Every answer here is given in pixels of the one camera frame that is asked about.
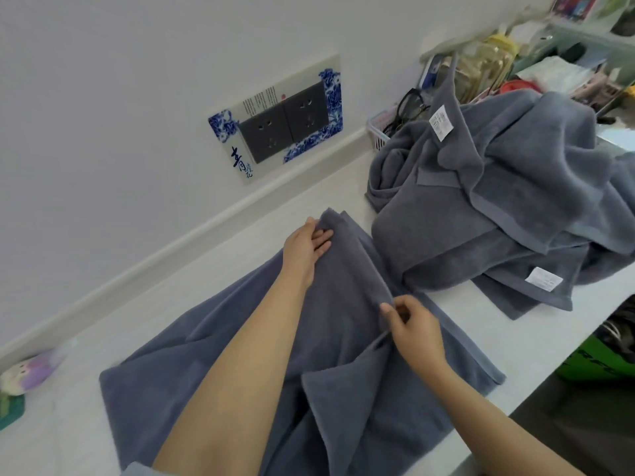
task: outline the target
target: white tabletop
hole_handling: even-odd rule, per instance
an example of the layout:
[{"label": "white tabletop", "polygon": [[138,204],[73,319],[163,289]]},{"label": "white tabletop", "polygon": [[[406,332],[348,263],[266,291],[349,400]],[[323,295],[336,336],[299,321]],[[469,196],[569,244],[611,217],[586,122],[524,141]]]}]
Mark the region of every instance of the white tabletop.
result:
[{"label": "white tabletop", "polygon": [[[347,211],[366,231],[375,217],[363,197],[372,154],[311,187],[231,240],[77,337],[57,373],[28,395],[22,419],[0,432],[0,460],[14,476],[119,473],[97,378],[183,312],[264,263],[308,215]],[[430,294],[507,375],[489,399],[511,413],[632,292],[635,264],[597,284],[578,287],[573,312],[539,306],[506,318],[471,283]],[[456,432],[409,475],[445,476],[469,454]]]}]

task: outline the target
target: fabric tag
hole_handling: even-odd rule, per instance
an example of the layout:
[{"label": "fabric tag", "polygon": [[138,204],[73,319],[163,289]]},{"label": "fabric tag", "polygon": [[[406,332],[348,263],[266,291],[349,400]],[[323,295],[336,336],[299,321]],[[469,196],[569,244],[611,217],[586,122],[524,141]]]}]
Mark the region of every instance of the fabric tag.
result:
[{"label": "fabric tag", "polygon": [[432,125],[434,133],[437,134],[440,141],[452,132],[454,125],[449,121],[448,113],[445,111],[445,105],[441,105],[441,108],[434,112],[434,115],[430,117],[430,125]]},{"label": "fabric tag", "polygon": [[557,288],[560,282],[564,279],[556,274],[552,274],[549,271],[541,269],[540,267],[536,267],[525,280],[537,288],[551,292]]}]

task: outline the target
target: white wall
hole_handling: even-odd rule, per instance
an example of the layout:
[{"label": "white wall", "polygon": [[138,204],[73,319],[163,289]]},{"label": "white wall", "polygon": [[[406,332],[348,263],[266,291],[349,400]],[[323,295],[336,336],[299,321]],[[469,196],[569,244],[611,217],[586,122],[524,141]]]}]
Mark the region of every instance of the white wall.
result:
[{"label": "white wall", "polygon": [[550,1],[0,0],[0,346],[280,174],[244,186],[215,109],[340,53],[341,138],[422,51]]}]

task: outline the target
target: gray towel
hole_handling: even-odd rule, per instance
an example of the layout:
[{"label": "gray towel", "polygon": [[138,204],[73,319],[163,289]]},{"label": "gray towel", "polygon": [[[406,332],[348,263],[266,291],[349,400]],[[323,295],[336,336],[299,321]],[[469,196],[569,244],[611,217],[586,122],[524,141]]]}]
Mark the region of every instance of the gray towel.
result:
[{"label": "gray towel", "polygon": [[[451,431],[439,402],[385,332],[378,305],[406,293],[366,234],[328,210],[320,226],[333,245],[307,292],[262,475],[403,473]],[[207,370],[254,311],[282,255],[183,314],[100,376],[121,467],[150,465]],[[503,374],[423,293],[440,318],[452,368],[482,394]]]},{"label": "gray towel", "polygon": [[[412,122],[369,172],[373,239],[406,287],[472,279],[516,319],[540,302],[571,310],[576,283],[633,261],[635,155],[596,149],[590,108],[529,90],[459,106],[453,76],[431,113],[442,106],[454,127],[443,141],[427,121]],[[525,281],[535,267],[564,280],[537,288]]]}]

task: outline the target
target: blue flower design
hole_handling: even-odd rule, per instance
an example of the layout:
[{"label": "blue flower design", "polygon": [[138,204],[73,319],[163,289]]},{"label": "blue flower design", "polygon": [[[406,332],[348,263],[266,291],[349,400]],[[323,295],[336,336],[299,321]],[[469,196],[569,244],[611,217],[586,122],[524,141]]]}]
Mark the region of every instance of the blue flower design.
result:
[{"label": "blue flower design", "polygon": [[319,73],[319,77],[324,84],[326,93],[326,106],[328,109],[329,123],[314,134],[309,135],[304,140],[294,143],[284,156],[284,163],[293,160],[303,154],[308,149],[323,142],[327,138],[339,133],[344,129],[344,117],[342,114],[342,84],[340,82],[340,72],[327,68]]},{"label": "blue flower design", "polygon": [[232,119],[230,110],[218,112],[216,115],[212,115],[208,121],[216,137],[222,143],[226,143],[227,139],[238,132],[238,124],[240,123],[238,120]]}]

